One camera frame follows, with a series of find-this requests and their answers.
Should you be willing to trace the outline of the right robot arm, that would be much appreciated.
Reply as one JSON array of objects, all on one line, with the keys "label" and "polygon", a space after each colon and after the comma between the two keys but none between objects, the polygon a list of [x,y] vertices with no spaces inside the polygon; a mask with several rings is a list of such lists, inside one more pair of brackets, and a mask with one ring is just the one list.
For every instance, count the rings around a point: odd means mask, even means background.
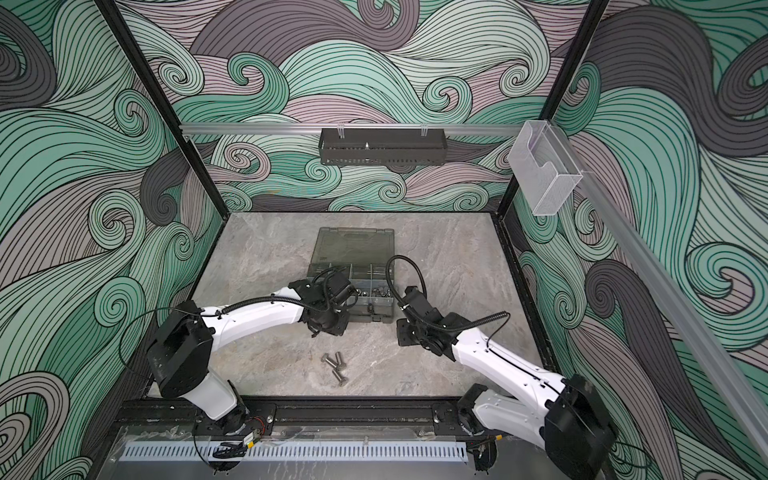
[{"label": "right robot arm", "polygon": [[418,345],[468,367],[499,386],[468,397],[469,422],[524,440],[547,454],[570,479],[594,479],[608,460],[618,432],[596,387],[523,359],[493,341],[481,326],[507,320],[506,311],[470,321],[442,315],[421,295],[399,304],[398,342]]}]

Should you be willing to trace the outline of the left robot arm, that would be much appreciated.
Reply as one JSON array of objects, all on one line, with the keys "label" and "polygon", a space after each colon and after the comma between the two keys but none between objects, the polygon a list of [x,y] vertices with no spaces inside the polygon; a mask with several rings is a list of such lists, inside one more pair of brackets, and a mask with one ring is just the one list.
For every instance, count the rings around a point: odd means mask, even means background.
[{"label": "left robot arm", "polygon": [[299,279],[269,295],[225,306],[199,307],[187,301],[171,309],[146,352],[163,399],[182,398],[208,419],[238,414],[242,402],[235,388],[214,372],[211,356],[219,349],[271,328],[301,323],[318,335],[341,336],[349,303],[358,291],[341,272],[322,279]]}]

